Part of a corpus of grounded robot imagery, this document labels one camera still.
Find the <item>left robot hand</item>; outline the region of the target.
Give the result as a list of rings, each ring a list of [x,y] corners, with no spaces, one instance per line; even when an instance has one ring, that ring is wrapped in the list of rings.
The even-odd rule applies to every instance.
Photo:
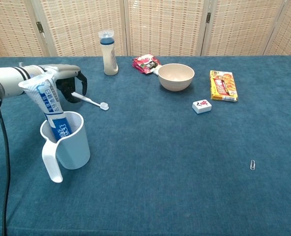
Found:
[[[82,82],[82,94],[87,93],[87,78],[81,73],[80,67],[69,64],[45,64],[39,65],[44,71],[54,73],[57,89],[70,103],[80,102],[79,98],[72,95],[76,91],[75,78]]]

